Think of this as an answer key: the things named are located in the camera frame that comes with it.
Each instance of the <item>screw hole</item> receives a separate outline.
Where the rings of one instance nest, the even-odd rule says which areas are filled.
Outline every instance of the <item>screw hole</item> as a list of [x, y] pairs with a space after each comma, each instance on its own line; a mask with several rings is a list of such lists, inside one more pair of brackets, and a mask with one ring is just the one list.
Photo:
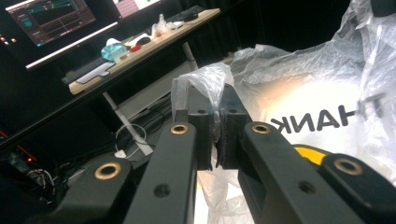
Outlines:
[[269, 133], [270, 129], [267, 126], [260, 124], [260, 125], [254, 125], [253, 131], [255, 133]]
[[161, 184], [154, 189], [154, 195], [157, 198], [165, 198], [171, 193], [171, 189], [166, 184]]
[[358, 163], [348, 159], [337, 159], [334, 161], [334, 166], [349, 175], [361, 175], [363, 173], [363, 169]]
[[298, 187], [300, 188], [300, 190], [307, 194], [314, 194], [316, 192], [315, 187], [311, 183], [306, 181], [300, 182], [298, 184]]
[[171, 129], [171, 133], [174, 134], [183, 134], [186, 133], [189, 130], [189, 127], [187, 127], [186, 125], [175, 125], [172, 127]]
[[114, 172], [116, 172], [116, 167], [114, 166], [107, 166], [100, 171], [102, 175], [111, 175]]
[[108, 180], [118, 175], [120, 171], [121, 166], [118, 163], [110, 162], [97, 168], [95, 171], [95, 177], [101, 180]]

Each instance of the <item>red object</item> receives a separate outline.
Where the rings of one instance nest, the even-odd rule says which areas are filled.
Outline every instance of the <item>red object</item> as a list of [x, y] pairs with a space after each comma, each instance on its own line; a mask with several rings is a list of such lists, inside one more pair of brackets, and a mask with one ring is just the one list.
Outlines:
[[[2, 135], [5, 138], [8, 138], [8, 135], [6, 133], [2, 132], [1, 130], [0, 130], [0, 135]], [[24, 152], [26, 155], [28, 155], [29, 159], [31, 159], [32, 161], [37, 161], [37, 159], [32, 154], [30, 154], [26, 149], [24, 149], [23, 147], [17, 146], [17, 148], [20, 151]]]
[[130, 49], [129, 49], [129, 51], [131, 51], [131, 52], [135, 52], [135, 51], [138, 51], [138, 50], [140, 50], [141, 48], [142, 48], [142, 46], [141, 46], [141, 45], [135, 45], [134, 47], [130, 48]]

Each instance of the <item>wire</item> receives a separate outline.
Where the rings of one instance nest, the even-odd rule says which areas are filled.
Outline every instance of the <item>wire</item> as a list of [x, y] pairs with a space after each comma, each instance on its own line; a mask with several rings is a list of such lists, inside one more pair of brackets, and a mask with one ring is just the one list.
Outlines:
[[149, 144], [149, 143], [141, 143], [138, 141], [135, 141], [136, 143], [140, 144], [140, 145], [146, 145], [146, 146], [150, 146], [150, 147], [156, 147], [155, 145]]
[[146, 141], [147, 133], [146, 133], [146, 130], [145, 130], [142, 126], [137, 125], [137, 124], [122, 125], [122, 126], [119, 128], [119, 130], [116, 132], [116, 144], [115, 144], [116, 151], [120, 151], [119, 148], [118, 148], [118, 146], [117, 146], [117, 138], [119, 137], [120, 131], [122, 131], [122, 130], [123, 130], [124, 128], [126, 128], [127, 126], [135, 126], [135, 127], [138, 127], [140, 130], [142, 130], [142, 131], [143, 131], [143, 134], [144, 134], [143, 141]]
[[166, 109], [166, 111], [170, 110], [171, 104], [170, 104], [169, 98], [170, 98], [170, 93], [168, 93], [168, 95], [165, 95], [162, 99], [158, 100], [157, 102], [153, 103], [152, 105], [148, 106], [148, 108], [146, 110], [133, 116], [131, 119], [129, 119], [129, 121], [133, 122], [134, 120], [137, 120], [137, 119], [143, 119], [147, 116], [150, 116], [151, 112], [160, 111], [161, 109], [163, 109], [165, 107], [169, 107]]
[[39, 173], [41, 175], [42, 181], [43, 181], [43, 189], [47, 186], [47, 182], [45, 181], [45, 177], [43, 174], [46, 174], [46, 176], [49, 178], [49, 182], [52, 185], [52, 195], [55, 195], [55, 182], [53, 181], [54, 179], [52, 178], [52, 175], [43, 169], [35, 169], [32, 171], [29, 171], [26, 175], [29, 176], [31, 173]]
[[132, 157], [139, 149], [140, 149], [140, 147], [138, 147], [133, 153], [131, 153], [131, 155], [125, 157], [125, 159]]
[[66, 182], [67, 180], [72, 179], [72, 178], [78, 176], [79, 174], [83, 173], [87, 168], [80, 168], [80, 169], [82, 169], [80, 172], [77, 172], [77, 173], [73, 174], [72, 176], [68, 177], [66, 180], [64, 180], [64, 182]]
[[[150, 130], [150, 133], [154, 133], [154, 132], [157, 132], [159, 129], [161, 129], [161, 127], [165, 123], [165, 114], [159, 110], [150, 110], [150, 112], [155, 112], [161, 116], [161, 123], [159, 125], [157, 125], [157, 127], [155, 129]], [[146, 121], [145, 123], [143, 123], [142, 125], [146, 126], [146, 125], [150, 124], [152, 121], [154, 121], [156, 118], [152, 118], [152, 119]]]

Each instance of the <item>screen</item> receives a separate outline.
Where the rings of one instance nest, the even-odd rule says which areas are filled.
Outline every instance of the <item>screen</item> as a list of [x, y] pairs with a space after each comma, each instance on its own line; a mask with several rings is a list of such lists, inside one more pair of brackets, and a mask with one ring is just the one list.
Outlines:
[[1, 43], [28, 70], [118, 24], [112, 0], [2, 0]]
[[160, 2], [160, 0], [113, 0], [120, 16], [125, 18], [136, 11]]

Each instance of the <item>plastic bag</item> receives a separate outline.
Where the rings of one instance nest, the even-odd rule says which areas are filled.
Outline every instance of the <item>plastic bag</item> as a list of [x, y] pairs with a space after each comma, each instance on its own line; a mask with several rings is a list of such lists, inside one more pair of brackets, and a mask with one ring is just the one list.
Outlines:
[[160, 14], [160, 20], [157, 24], [153, 25], [153, 34], [155, 34], [156, 37], [160, 37], [166, 33], [168, 33], [168, 29], [166, 27], [166, 21], [163, 18], [163, 14]]
[[175, 120], [177, 110], [187, 109], [187, 89], [193, 85], [202, 95], [207, 97], [214, 111], [215, 139], [219, 138], [219, 103], [224, 84], [233, 85], [230, 67], [224, 63], [214, 63], [186, 75], [175, 78], [172, 82], [172, 114]]
[[[355, 156], [396, 185], [396, 14], [376, 18], [370, 1], [352, 0], [332, 40], [293, 53], [243, 49], [230, 69], [253, 120], [277, 125], [292, 144]], [[222, 89], [211, 81], [193, 80], [215, 105]], [[217, 169], [198, 179], [208, 223], [251, 222], [242, 192], [228, 193], [238, 188], [236, 173]]]
[[110, 38], [106, 42], [106, 46], [101, 50], [102, 57], [111, 62], [116, 62], [122, 55], [128, 53], [128, 49], [121, 44], [119, 40]]

